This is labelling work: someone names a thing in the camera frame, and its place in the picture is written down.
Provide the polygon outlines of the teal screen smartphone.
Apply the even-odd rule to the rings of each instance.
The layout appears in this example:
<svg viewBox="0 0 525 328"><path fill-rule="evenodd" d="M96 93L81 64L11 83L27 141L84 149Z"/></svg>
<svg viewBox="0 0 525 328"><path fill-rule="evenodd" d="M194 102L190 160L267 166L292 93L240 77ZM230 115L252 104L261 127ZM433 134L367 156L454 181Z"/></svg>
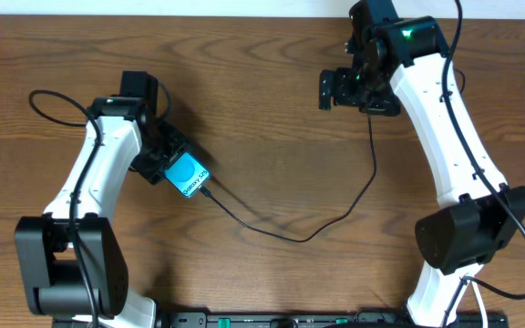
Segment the teal screen smartphone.
<svg viewBox="0 0 525 328"><path fill-rule="evenodd" d="M191 197L211 173L190 153L184 153L168 169L166 179L186 198Z"/></svg>

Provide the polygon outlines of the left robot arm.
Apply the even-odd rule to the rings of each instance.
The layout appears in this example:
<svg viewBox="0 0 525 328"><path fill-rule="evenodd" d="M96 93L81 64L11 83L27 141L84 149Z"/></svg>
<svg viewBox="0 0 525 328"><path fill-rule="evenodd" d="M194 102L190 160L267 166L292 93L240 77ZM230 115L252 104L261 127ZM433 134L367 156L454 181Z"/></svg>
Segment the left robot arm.
<svg viewBox="0 0 525 328"><path fill-rule="evenodd" d="M119 92L85 108L86 138L57 196L15 228L26 303L55 327L161 327L156 301L134 292L112 229L127 174L169 181L190 196L209 173L189 141L157 113L161 83L145 71L123 73Z"/></svg>

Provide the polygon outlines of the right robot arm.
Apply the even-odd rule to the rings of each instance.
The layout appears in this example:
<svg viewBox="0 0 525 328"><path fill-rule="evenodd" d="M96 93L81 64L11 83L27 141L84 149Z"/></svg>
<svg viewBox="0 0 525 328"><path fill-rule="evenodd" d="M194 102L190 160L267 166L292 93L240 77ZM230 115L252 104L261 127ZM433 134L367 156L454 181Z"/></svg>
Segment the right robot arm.
<svg viewBox="0 0 525 328"><path fill-rule="evenodd" d="M455 78L455 45L436 19L403 19L388 0L360 1L349 19L353 63L321 73L319 107L408 114L439 209L416 224L424 265L405 310L416 326L447 326L483 266L522 232L525 188L512 188L485 150Z"/></svg>

